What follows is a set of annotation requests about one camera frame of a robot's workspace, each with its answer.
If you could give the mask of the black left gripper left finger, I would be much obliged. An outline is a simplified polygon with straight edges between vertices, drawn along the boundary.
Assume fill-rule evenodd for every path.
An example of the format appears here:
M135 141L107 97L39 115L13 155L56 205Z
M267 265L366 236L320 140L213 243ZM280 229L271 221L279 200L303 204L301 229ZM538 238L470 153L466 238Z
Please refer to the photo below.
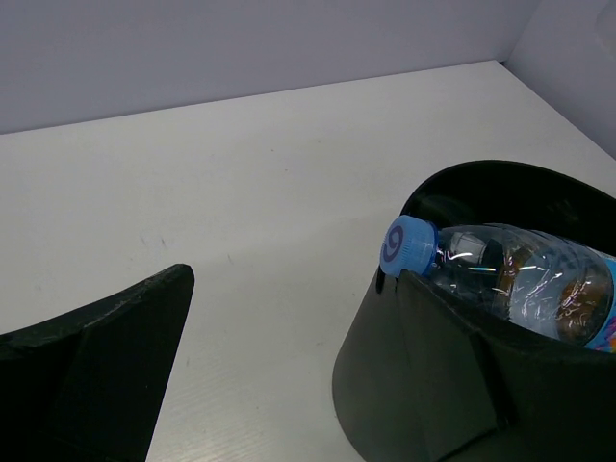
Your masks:
M145 460L193 287L176 264L2 335L2 460Z

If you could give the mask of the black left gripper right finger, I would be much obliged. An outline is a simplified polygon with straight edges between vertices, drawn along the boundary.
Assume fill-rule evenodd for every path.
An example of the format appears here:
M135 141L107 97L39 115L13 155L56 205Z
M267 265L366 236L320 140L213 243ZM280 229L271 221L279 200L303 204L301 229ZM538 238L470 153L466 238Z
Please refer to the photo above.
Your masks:
M502 321L406 272L396 296L432 461L611 461L615 358Z

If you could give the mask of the small blue cap bottle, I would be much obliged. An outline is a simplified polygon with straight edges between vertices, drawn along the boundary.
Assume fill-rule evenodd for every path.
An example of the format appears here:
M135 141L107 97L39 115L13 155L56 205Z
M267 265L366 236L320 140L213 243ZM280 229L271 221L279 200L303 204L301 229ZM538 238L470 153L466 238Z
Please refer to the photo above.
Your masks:
M402 215L390 225L380 269L415 272L497 318L569 345L615 350L615 258L508 224L437 229Z

